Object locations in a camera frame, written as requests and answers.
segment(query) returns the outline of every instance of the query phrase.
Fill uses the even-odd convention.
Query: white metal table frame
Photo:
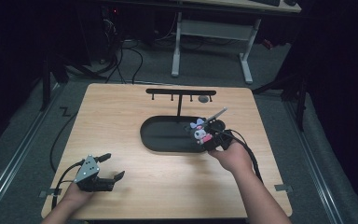
[[[251,52],[252,45],[255,42],[255,36],[257,35],[260,22],[261,19],[256,19],[253,26],[246,26],[230,23],[182,20],[182,13],[178,12],[176,43],[172,61],[172,76],[179,77],[181,35],[199,35],[247,41],[244,52],[240,53],[239,57],[245,82],[247,84],[252,84],[253,79],[249,69],[248,57]]]

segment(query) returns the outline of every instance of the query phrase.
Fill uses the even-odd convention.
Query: human arm
[[[75,211],[90,200],[92,195],[93,192],[83,191],[77,184],[71,183],[61,201],[43,219],[42,224],[65,223]]]
[[[250,223],[291,223],[255,175],[251,158],[239,142],[234,140],[227,150],[211,150],[209,154],[217,158],[223,168],[233,174]]]

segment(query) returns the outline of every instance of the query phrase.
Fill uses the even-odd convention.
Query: white desk leg
[[[261,22],[261,19],[257,19],[255,21],[255,25],[252,29],[251,35],[250,35],[248,43],[246,45],[245,52],[240,54],[242,72],[243,72],[243,75],[245,76],[245,82],[247,84],[253,83],[251,71],[249,70],[248,57],[249,57],[249,53],[251,52],[252,45],[255,42],[255,36],[257,35],[257,31],[258,31],[258,27],[260,26],[260,22]]]
[[[173,53],[172,72],[173,77],[179,77],[179,65],[180,65],[180,35],[182,26],[182,12],[178,12],[178,22],[176,23],[176,44],[175,52]]]

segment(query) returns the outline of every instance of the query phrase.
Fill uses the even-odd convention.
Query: table top
[[[278,7],[269,6],[266,4],[261,4],[249,0],[181,0],[182,2],[188,3],[200,3],[200,4],[211,4],[211,5],[219,5],[219,6],[227,6],[227,7],[246,7],[252,9],[262,9],[269,11],[279,11],[279,12],[295,12],[299,13],[301,11],[301,7],[296,4],[291,7],[281,0],[281,3]]]
[[[238,187],[232,174],[219,162],[202,153],[155,152],[141,141],[140,128],[153,116],[175,116],[178,97],[152,96],[146,89],[213,90],[212,101],[201,103],[193,96],[183,97],[182,116],[208,118],[224,106],[219,117],[228,129],[239,132],[254,152],[265,186],[290,216],[292,208],[282,184],[254,96],[246,88],[185,87],[91,84],[84,96],[57,173],[54,189],[64,170],[89,154],[112,158],[98,163],[100,178],[113,178],[125,171],[113,191],[96,192],[78,210],[75,219],[225,218],[246,217]],[[76,169],[65,179],[74,179]],[[62,195],[68,183],[62,183]],[[51,196],[42,210],[50,211]]]

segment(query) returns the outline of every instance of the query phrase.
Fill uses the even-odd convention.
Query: desk
[[[246,217],[241,196],[231,173],[207,153],[157,153],[140,138],[145,120],[157,115],[176,115],[178,97],[152,96],[148,88],[214,90],[213,101],[201,103],[183,97],[182,115],[210,117],[228,107],[221,117],[238,131],[253,150],[265,185],[284,212],[292,208],[285,191],[277,191],[282,179],[252,92],[245,88],[89,85],[51,187],[63,171],[89,154],[112,158],[99,163],[99,177],[112,178],[125,171],[111,192],[97,192],[74,214],[75,219],[229,218]],[[65,179],[74,179],[76,170]],[[65,193],[68,184],[62,184]],[[51,196],[42,210],[50,211]]]
[[[281,1],[278,7],[272,7],[265,4],[259,4],[248,0],[182,0],[181,3],[198,3],[217,5],[223,7],[244,7],[257,10],[269,10],[278,12],[295,12],[301,11],[299,5],[290,7]],[[207,22],[207,21],[192,21],[182,20],[182,13],[178,13],[178,21],[176,25],[176,44],[173,53],[172,60],[172,76],[179,76],[180,67],[180,38],[181,35],[200,35],[216,38],[235,39],[247,41],[243,53],[240,54],[240,62],[242,72],[245,77],[245,82],[248,84],[253,83],[251,71],[249,69],[248,57],[251,51],[252,45],[255,42],[255,37],[260,25],[261,19],[255,20],[252,26],[218,23],[218,22]]]

